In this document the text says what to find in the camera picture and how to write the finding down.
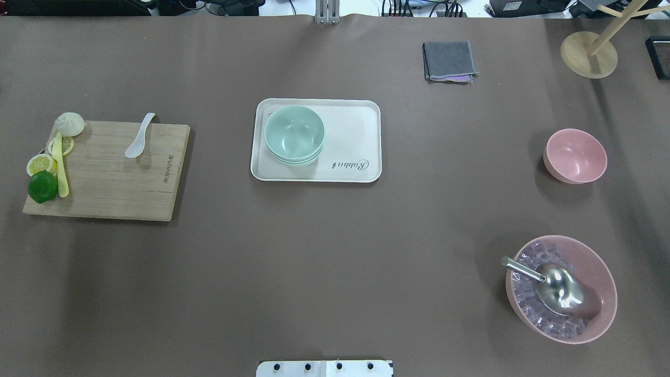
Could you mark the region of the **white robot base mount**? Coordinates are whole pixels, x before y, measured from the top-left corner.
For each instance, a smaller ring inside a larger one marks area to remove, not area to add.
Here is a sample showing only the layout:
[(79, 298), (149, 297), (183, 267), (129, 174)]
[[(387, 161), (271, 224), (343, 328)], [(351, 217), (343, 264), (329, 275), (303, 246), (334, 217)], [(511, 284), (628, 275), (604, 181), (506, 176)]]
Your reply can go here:
[(393, 376), (387, 360), (278, 360), (259, 363), (256, 376)]

